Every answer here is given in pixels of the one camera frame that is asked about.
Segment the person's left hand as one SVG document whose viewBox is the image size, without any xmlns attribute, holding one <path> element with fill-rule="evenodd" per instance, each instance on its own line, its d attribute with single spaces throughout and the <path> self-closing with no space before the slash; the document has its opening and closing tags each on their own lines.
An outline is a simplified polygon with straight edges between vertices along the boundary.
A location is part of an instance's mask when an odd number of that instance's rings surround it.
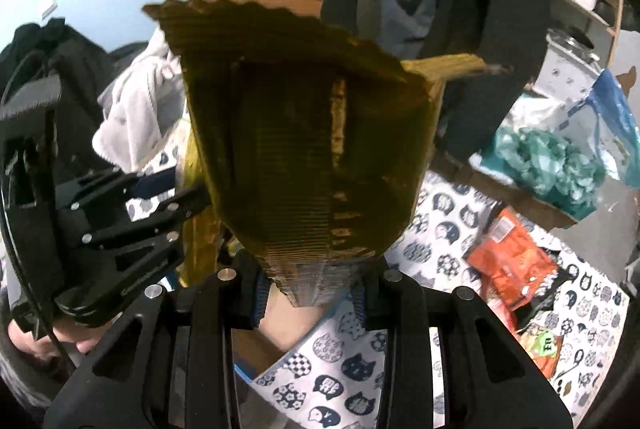
<svg viewBox="0 0 640 429">
<path fill-rule="evenodd" d="M 65 349 L 73 347 L 80 354 L 88 354 L 115 321 L 116 319 L 110 319 L 102 326 L 89 327 L 70 317 L 61 317 L 53 323 L 53 334 Z M 9 323 L 8 335 L 18 351 L 35 357 L 37 362 L 49 363 L 50 360 L 61 355 L 49 336 L 35 340 L 32 333 L 22 331 L 22 328 L 15 321 Z"/>
</svg>

